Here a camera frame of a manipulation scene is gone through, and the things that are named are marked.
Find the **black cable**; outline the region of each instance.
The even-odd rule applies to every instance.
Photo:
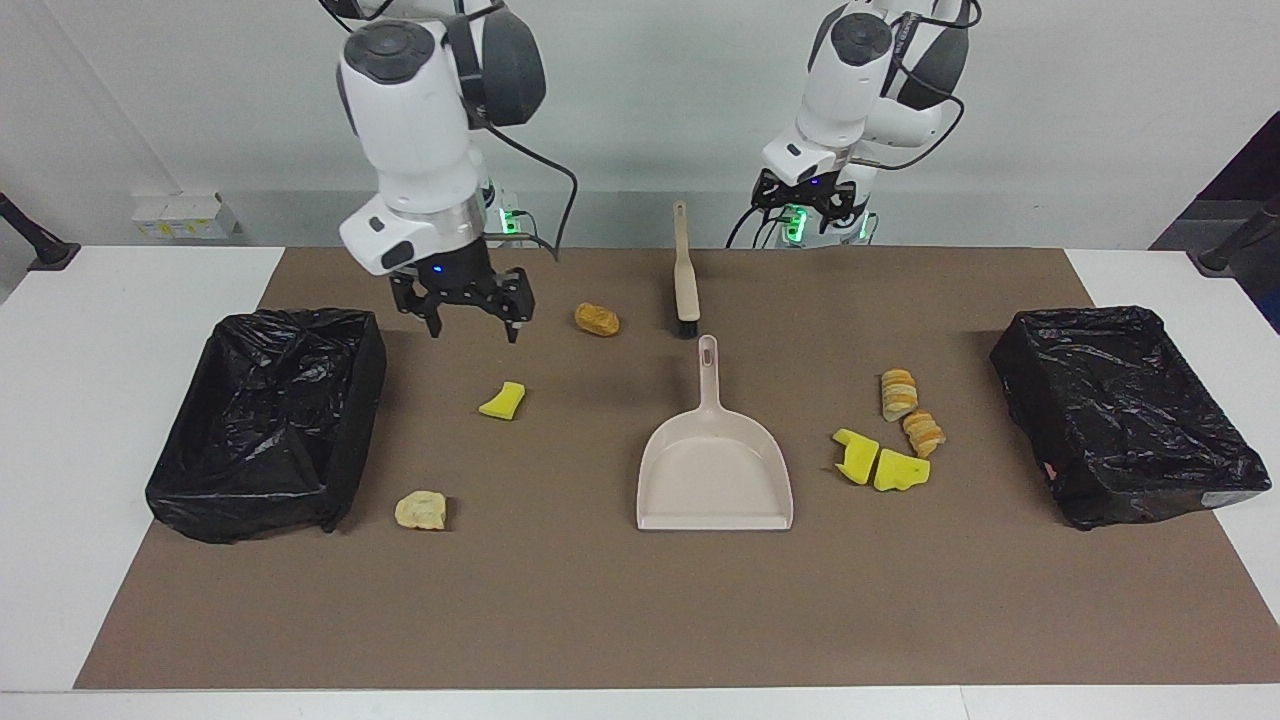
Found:
[[[737,237],[739,228],[741,228],[742,223],[745,223],[746,219],[751,217],[751,213],[754,213],[756,210],[759,210],[759,208],[756,208],[755,205],[751,205],[750,208],[746,209],[746,213],[742,213],[742,217],[739,218],[736,223],[733,223],[733,229],[730,231],[728,240],[724,241],[724,250],[728,250],[728,249],[733,247],[733,238]]]
[[[760,233],[764,232],[764,224],[768,223],[771,219],[772,218],[769,218],[769,211],[765,210],[764,217],[760,218],[760,227],[755,228],[755,236],[751,237],[751,250],[755,250],[755,246],[759,245]]]
[[[534,234],[541,237],[543,233],[538,232],[538,218],[534,217],[529,210],[512,210],[512,218],[529,218],[529,222],[534,224]]]
[[[378,18],[383,17],[383,13],[385,13],[387,8],[390,8],[392,3],[394,3],[394,1],[396,0],[387,0],[385,3],[383,3],[381,5],[379,5],[378,9],[374,10],[369,17],[361,18],[361,19],[364,19],[364,20],[376,20]]]
[[[974,8],[974,10],[977,10],[977,12],[974,13],[974,18],[972,20],[969,20],[968,23],[955,23],[955,22],[947,22],[947,20],[936,20],[933,18],[927,18],[924,15],[920,15],[920,22],[924,23],[924,24],[931,24],[931,26],[937,26],[937,27],[948,27],[948,28],[952,28],[952,29],[969,29],[973,26],[975,26],[975,24],[978,24],[978,23],[982,22],[982,4],[978,3],[978,0],[969,0],[969,5],[972,5]]]
[[[548,252],[550,252],[552,258],[554,258],[556,261],[559,263],[559,252],[557,252],[556,249],[550,246],[550,243],[539,237],[538,231],[534,231],[534,234],[529,236],[529,240],[534,241],[534,245],[536,245],[538,247],[541,247]]]
[[[500,10],[500,9],[506,8],[506,6],[507,6],[506,0],[494,0],[493,3],[489,4],[488,8],[481,8],[481,9],[476,10],[475,13],[471,13],[470,15],[467,15],[467,19],[468,20],[479,20],[480,18],[488,15],[489,13],[497,13],[498,10]]]
[[[559,229],[556,231],[556,246],[554,247],[556,247],[556,258],[558,260],[559,259],[561,241],[564,240],[564,223],[568,222],[568,214],[573,210],[573,201],[577,200],[577,176],[573,174],[573,170],[566,168],[564,165],[561,165],[556,160],[550,160],[550,159],[548,159],[548,158],[545,158],[543,155],[539,155],[538,152],[530,150],[529,147],[525,147],[524,145],[521,145],[521,143],[516,142],[515,140],[507,137],[506,133],[503,133],[497,127],[494,127],[494,124],[490,123],[488,118],[480,117],[480,113],[477,113],[476,109],[475,109],[475,106],[472,106],[471,102],[468,102],[465,97],[460,97],[460,100],[462,100],[462,106],[466,109],[467,115],[471,117],[471,120],[475,122],[476,126],[483,127],[484,129],[489,131],[489,135],[497,137],[498,140],[500,140],[502,142],[507,143],[508,146],[511,146],[512,149],[517,150],[518,152],[522,152],[522,154],[532,158],[534,160],[538,160],[539,163],[547,165],[548,168],[552,168],[553,170],[557,170],[557,172],[562,173],[564,177],[568,178],[568,181],[571,183],[573,183],[572,190],[570,190],[570,192],[568,192],[568,201],[564,202],[564,213],[561,215]]]
[[[764,242],[760,243],[760,250],[768,250],[769,249],[769,241],[773,238],[773,234],[776,232],[778,232],[778,228],[781,228],[783,225],[783,223],[786,223],[786,222],[787,222],[787,218],[774,218],[774,219],[769,220],[769,224],[772,227],[769,228],[769,232],[764,233]]]
[[[342,18],[338,17],[338,13],[333,12],[333,8],[330,8],[329,5],[326,5],[324,0],[320,0],[320,6],[324,8],[325,13],[329,13],[329,17],[333,18],[333,22],[340,24],[342,29],[347,31],[347,35],[351,35],[351,26],[348,26],[347,23],[342,22]]]
[[[765,219],[760,220],[760,227],[755,231],[755,237],[751,238],[751,250],[755,250],[756,247],[767,247],[769,245],[769,237],[773,236],[773,231],[778,229],[778,225],[787,220],[788,218],[783,218],[782,213],[778,213],[773,218],[765,217]],[[760,233],[764,232],[764,228],[769,228],[769,232],[764,234],[764,243],[760,245]]]

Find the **white wall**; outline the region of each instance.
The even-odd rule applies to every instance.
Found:
[[[568,242],[599,243],[609,199],[640,197],[620,192],[703,192],[691,211],[722,236],[837,4],[515,0],[549,90],[513,135],[599,193],[584,204],[602,214],[584,218],[593,237]],[[987,0],[986,10],[959,88],[970,113],[933,158],[882,178],[882,242],[1146,247],[1280,109],[1275,0]],[[13,19],[56,27],[41,42]],[[124,241],[128,195],[173,178],[238,197],[247,225],[274,228],[253,240],[297,241],[325,229],[301,219],[332,208],[319,191],[374,187],[333,87],[342,31],[312,0],[0,0],[0,184],[55,232]],[[51,61],[58,37],[70,46]],[[106,100],[82,97],[88,81],[65,56],[83,58]],[[111,101],[115,126],[102,120]],[[485,147],[515,190],[561,187]],[[273,215],[279,200],[288,209]],[[618,211],[648,223],[626,234],[669,233],[662,213]]]

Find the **brown mat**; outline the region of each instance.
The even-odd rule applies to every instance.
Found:
[[[538,313],[445,309],[430,340],[342,250],[289,250],[262,305],[372,307],[389,369],[335,534],[232,547],[152,525],[78,688],[603,688],[1280,682],[1280,629],[1207,512],[1080,533],[1057,515],[986,355],[1015,310],[1089,305],[1047,250],[700,252],[723,397],[777,437],[795,528],[641,534],[649,433],[696,401],[671,254],[524,263]],[[623,334],[577,332],[573,306]],[[828,439],[910,368],[950,442],[908,493],[854,487]],[[518,420],[475,407],[504,379]],[[416,488],[449,532],[396,527]]]

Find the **dustpan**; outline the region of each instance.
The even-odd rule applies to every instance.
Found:
[[[778,443],[719,401],[716,338],[698,338],[701,402],[654,430],[640,460],[641,530],[786,530],[791,482]]]

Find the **trash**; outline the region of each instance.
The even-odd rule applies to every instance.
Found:
[[[416,489],[396,503],[396,523],[416,530],[443,530],[445,505],[443,495]]]
[[[927,482],[929,482],[928,460],[909,457],[888,448],[881,451],[879,462],[876,464],[876,479],[872,480],[876,489],[904,491]]]
[[[372,313],[223,319],[147,483],[147,505],[202,542],[303,524],[332,532],[356,496],[385,370]]]
[[[525,386],[520,383],[502,383],[502,389],[493,400],[480,406],[480,414],[499,420],[511,420],[516,416],[520,401],[525,398]]]
[[[836,469],[850,482],[865,486],[870,480],[872,465],[876,464],[879,443],[845,428],[836,430],[831,439],[845,446],[844,462],[837,464]]]
[[[902,369],[886,370],[881,375],[881,404],[884,421],[896,423],[919,407],[915,378]]]
[[[902,432],[911,441],[911,450],[915,451],[915,456],[922,460],[928,459],[940,445],[947,442],[947,436],[938,427],[937,420],[933,419],[933,414],[925,410],[916,410],[902,418]]]
[[[1018,313],[991,361],[1078,529],[1167,520],[1271,487],[1151,310]]]
[[[613,337],[622,329],[617,313],[590,302],[584,302],[573,310],[573,322],[579,328],[600,337]]]

